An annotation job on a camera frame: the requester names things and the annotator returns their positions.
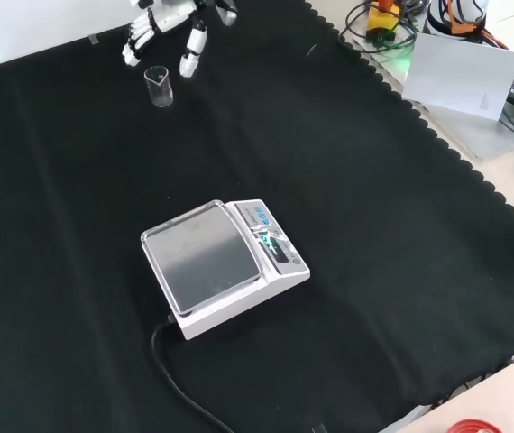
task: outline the yellow component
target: yellow component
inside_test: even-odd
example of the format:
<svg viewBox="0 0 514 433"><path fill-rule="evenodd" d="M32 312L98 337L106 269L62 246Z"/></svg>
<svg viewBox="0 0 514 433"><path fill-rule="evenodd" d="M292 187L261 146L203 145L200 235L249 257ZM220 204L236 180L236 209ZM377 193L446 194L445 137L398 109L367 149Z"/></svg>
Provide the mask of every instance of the yellow component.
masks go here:
<svg viewBox="0 0 514 433"><path fill-rule="evenodd" d="M372 5L379 5L378 2L372 2ZM399 15L399 6L393 5L390 9L393 13ZM383 39L385 41L395 40L395 32L390 30L398 23L398 18L386 12L380 12L374 7L369 9L369 17L367 20L367 33L365 36L371 41Z"/></svg>

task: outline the red object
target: red object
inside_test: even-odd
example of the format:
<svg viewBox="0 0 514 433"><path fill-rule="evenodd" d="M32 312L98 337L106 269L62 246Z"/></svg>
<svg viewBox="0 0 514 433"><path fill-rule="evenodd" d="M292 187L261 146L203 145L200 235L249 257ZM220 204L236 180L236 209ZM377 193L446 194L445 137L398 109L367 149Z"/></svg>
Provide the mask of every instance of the red object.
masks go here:
<svg viewBox="0 0 514 433"><path fill-rule="evenodd" d="M489 422L480 421L479 419L464 419L454 424L447 433L478 433L480 430L488 430L491 433L501 433L501 430L492 426Z"/></svg>
<svg viewBox="0 0 514 433"><path fill-rule="evenodd" d="M393 6L393 0L379 0L379 7L382 9L391 9Z"/></svg>

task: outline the white paper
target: white paper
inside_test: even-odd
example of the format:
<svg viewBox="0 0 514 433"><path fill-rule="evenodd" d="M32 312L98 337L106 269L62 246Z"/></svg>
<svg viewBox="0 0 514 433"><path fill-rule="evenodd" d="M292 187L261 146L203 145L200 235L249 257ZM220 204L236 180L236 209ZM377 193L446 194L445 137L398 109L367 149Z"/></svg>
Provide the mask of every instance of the white paper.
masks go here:
<svg viewBox="0 0 514 433"><path fill-rule="evenodd" d="M513 79L513 51L420 33L403 97L498 120Z"/></svg>

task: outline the white wall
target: white wall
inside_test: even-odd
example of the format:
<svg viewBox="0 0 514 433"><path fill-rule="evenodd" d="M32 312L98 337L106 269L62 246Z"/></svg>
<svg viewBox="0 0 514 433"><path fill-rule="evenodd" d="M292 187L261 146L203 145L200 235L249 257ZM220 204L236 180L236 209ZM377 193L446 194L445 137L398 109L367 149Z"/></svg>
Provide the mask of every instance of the white wall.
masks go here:
<svg viewBox="0 0 514 433"><path fill-rule="evenodd" d="M129 0L0 0L0 63L127 24L139 12Z"/></svg>

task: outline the scale display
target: scale display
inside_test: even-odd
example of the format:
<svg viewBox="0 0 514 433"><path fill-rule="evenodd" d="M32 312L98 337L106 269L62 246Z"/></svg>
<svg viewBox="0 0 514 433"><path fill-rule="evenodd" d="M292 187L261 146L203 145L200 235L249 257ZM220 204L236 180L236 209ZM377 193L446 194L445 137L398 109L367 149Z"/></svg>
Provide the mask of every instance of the scale display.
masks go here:
<svg viewBox="0 0 514 433"><path fill-rule="evenodd" d="M271 237L270 232L260 232L259 237L265 244L265 247L271 252L271 255L277 263L288 263L289 259L287 255L281 250L281 247L277 243L274 237Z"/></svg>

